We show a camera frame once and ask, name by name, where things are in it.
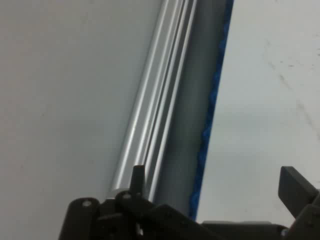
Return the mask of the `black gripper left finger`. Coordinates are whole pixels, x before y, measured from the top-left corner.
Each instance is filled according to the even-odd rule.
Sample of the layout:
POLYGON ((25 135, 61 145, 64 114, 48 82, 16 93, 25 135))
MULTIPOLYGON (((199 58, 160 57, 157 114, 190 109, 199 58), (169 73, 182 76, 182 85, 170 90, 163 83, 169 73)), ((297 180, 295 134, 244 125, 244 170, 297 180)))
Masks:
POLYGON ((100 203, 73 200, 59 234, 61 240, 216 240, 207 228, 167 204, 143 196, 145 167, 133 167, 129 189, 100 203))

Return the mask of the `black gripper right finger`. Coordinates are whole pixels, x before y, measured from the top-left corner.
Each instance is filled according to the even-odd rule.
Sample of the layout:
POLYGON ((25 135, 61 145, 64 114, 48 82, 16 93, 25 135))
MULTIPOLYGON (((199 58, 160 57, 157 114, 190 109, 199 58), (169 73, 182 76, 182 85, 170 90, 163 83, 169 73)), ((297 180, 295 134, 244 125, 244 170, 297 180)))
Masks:
POLYGON ((278 196, 294 217, 284 235, 285 240, 318 240, 320 238, 320 190, 294 167, 280 169, 278 196))

